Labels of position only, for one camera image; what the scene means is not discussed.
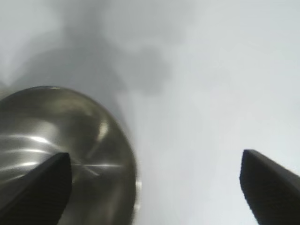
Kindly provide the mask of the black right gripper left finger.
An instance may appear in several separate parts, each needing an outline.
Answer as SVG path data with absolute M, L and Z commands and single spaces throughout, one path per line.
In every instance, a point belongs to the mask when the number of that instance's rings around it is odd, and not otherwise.
M 57 153 L 0 189 L 2 225 L 56 225 L 72 191 L 68 153 Z

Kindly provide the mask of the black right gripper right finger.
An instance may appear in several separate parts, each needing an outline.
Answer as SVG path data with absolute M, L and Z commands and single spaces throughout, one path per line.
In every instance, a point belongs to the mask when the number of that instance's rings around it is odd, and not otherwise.
M 256 150 L 244 150 L 240 186 L 260 225 L 300 223 L 300 178 Z

